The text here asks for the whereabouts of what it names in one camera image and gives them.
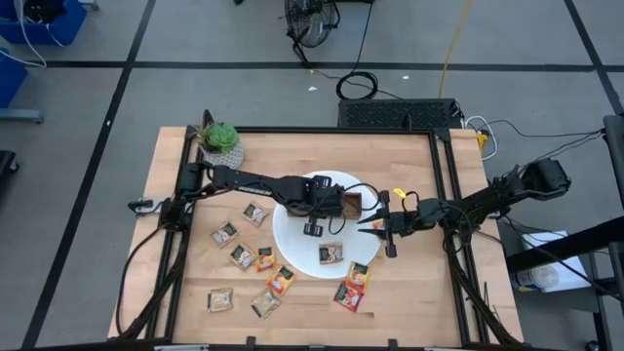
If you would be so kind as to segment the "white container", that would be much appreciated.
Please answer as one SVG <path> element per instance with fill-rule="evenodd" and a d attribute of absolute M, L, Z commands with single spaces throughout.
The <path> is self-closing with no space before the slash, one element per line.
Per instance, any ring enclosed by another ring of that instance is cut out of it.
<path fill-rule="evenodd" d="M 525 249 L 532 249 L 567 236 L 565 231 L 539 232 L 522 235 Z M 519 292 L 554 293 L 589 288 L 587 273 L 577 256 L 567 258 L 563 263 L 530 268 L 510 275 L 512 287 Z"/>

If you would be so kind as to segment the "black floor fan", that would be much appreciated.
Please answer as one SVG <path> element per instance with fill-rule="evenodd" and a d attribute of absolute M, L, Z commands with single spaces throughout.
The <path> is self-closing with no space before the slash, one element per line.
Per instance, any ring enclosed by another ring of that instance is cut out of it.
<path fill-rule="evenodd" d="M 285 0 L 287 36 L 292 50 L 304 67 L 309 67 L 303 49 L 323 44 L 340 23 L 340 12 L 335 0 Z"/>

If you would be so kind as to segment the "pale beige tea packet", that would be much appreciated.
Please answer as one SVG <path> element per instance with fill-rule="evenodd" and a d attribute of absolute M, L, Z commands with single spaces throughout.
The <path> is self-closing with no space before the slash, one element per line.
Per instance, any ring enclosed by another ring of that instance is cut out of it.
<path fill-rule="evenodd" d="M 281 299 L 270 288 L 266 288 L 252 299 L 251 307 L 258 318 L 266 319 L 281 303 Z"/>
<path fill-rule="evenodd" d="M 233 289 L 211 290 L 208 294 L 208 309 L 211 313 L 227 311 L 233 308 Z"/>

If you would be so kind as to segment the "red strawberry tea packet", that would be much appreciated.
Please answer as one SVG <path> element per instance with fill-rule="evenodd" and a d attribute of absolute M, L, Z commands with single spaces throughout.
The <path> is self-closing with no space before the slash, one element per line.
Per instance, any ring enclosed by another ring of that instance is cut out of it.
<path fill-rule="evenodd" d="M 353 288 L 348 286 L 346 283 L 342 282 L 333 297 L 333 300 L 345 307 L 351 312 L 356 312 L 358 310 L 359 304 L 364 296 L 364 293 L 357 288 Z"/>

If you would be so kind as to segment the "blue plastic bin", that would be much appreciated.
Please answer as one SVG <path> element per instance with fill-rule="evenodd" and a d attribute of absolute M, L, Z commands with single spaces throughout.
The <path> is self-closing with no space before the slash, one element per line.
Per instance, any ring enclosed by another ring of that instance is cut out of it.
<path fill-rule="evenodd" d="M 23 63 L 7 57 L 9 51 L 0 48 L 0 108 L 10 105 L 27 76 Z"/>

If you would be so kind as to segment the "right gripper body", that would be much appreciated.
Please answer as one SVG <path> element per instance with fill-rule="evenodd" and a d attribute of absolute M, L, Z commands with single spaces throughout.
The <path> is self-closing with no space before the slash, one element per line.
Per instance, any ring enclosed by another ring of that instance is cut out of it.
<path fill-rule="evenodd" d="M 421 200 L 413 211 L 391 212 L 389 193 L 382 191 L 380 195 L 383 205 L 381 209 L 381 218 L 383 219 L 381 238 L 386 241 L 385 253 L 388 257 L 397 256 L 394 234 L 406 237 L 415 231 L 429 230 L 435 227 L 442 218 L 442 202 L 439 199 Z"/>

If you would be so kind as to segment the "black perforated computer case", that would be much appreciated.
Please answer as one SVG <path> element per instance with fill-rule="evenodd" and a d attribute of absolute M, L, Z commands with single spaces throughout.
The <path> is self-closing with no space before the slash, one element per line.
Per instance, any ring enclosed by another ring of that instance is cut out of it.
<path fill-rule="evenodd" d="M 337 126 L 428 130 L 460 129 L 464 114 L 454 98 L 342 100 Z"/>

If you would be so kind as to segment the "wooden compartment tea box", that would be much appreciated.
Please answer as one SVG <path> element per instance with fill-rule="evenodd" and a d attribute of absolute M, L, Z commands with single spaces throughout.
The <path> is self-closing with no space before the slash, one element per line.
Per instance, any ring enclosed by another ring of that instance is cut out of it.
<path fill-rule="evenodd" d="M 315 211 L 290 207 L 287 214 L 288 216 L 313 216 L 321 219 L 342 216 L 347 219 L 357 219 L 362 214 L 362 195 L 358 192 L 342 193 L 339 197 L 331 195 Z"/>

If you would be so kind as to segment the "blue bin with black items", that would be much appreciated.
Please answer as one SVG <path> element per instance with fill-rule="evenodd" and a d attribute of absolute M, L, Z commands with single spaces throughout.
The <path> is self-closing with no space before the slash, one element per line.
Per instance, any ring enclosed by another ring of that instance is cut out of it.
<path fill-rule="evenodd" d="M 0 0 L 0 37 L 11 44 L 70 45 L 80 30 L 87 11 L 78 0 L 50 0 L 65 11 L 50 23 L 33 22 L 24 16 L 20 24 L 17 6 L 20 0 Z"/>

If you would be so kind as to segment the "brown vanilla caramel tea packet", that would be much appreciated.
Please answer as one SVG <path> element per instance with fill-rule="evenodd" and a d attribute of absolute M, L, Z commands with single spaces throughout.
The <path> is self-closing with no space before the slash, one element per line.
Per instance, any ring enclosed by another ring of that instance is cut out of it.
<path fill-rule="evenodd" d="M 269 212 L 256 202 L 250 202 L 242 213 L 243 218 L 256 227 L 260 227 L 268 215 Z"/>
<path fill-rule="evenodd" d="M 211 237 L 220 248 L 223 248 L 233 241 L 238 234 L 238 228 L 231 221 L 225 221 L 211 234 Z"/>
<path fill-rule="evenodd" d="M 230 252 L 229 258 L 238 268 L 246 271 L 255 263 L 257 256 L 245 244 L 238 244 Z"/>
<path fill-rule="evenodd" d="M 328 243 L 319 246 L 321 264 L 333 264 L 343 260 L 343 247 L 340 243 Z"/>

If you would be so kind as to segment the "white round placemat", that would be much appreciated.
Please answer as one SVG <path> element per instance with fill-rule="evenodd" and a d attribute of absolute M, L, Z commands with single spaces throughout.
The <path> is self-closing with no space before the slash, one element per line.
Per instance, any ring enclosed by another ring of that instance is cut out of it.
<path fill-rule="evenodd" d="M 353 261 L 369 264 L 381 247 L 381 241 L 366 231 L 372 229 L 370 222 L 361 224 L 357 219 L 323 218 L 317 224 L 323 229 L 320 237 L 303 233 L 306 217 L 287 214 L 286 208 L 277 205 L 273 211 L 272 228 L 275 245 L 289 266 L 301 274 L 319 279 L 344 278 Z M 343 259 L 338 263 L 320 262 L 320 246 L 340 244 Z"/>

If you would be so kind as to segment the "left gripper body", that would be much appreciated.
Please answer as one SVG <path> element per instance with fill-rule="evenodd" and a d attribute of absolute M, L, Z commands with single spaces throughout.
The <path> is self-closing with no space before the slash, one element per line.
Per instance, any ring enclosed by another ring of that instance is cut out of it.
<path fill-rule="evenodd" d="M 303 227 L 304 235 L 322 237 L 324 229 L 317 220 L 341 216 L 343 213 L 345 187 L 333 184 L 329 176 L 296 176 L 289 190 L 287 213 L 308 218 Z"/>

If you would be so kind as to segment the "grey metal foot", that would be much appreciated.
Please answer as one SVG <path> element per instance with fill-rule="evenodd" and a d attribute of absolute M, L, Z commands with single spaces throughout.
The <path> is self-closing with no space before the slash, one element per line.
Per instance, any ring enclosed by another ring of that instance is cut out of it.
<path fill-rule="evenodd" d="M 45 118 L 40 110 L 0 108 L 0 121 L 32 122 L 42 124 Z"/>

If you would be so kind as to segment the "succulent in triangle-pattern pot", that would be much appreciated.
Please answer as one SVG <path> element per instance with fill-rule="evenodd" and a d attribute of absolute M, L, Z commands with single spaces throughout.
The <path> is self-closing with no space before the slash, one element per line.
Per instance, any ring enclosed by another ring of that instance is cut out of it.
<path fill-rule="evenodd" d="M 236 129 L 226 123 L 195 126 L 195 137 L 203 159 L 214 166 L 239 169 L 245 158 L 245 149 Z"/>

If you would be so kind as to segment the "black metal stand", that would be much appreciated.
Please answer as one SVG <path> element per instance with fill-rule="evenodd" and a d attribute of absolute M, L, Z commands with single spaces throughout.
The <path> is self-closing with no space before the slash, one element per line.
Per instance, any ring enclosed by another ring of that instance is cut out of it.
<path fill-rule="evenodd" d="M 624 207 L 624 113 L 604 117 L 603 139 L 608 147 L 618 192 Z M 624 315 L 624 215 L 539 247 L 526 249 L 507 258 L 511 274 L 565 259 L 604 250 L 610 259 L 613 275 L 603 279 L 587 276 L 588 289 L 594 291 L 597 307 L 593 312 L 597 338 L 587 342 L 585 351 L 612 351 L 605 321 L 604 296 L 620 303 Z"/>

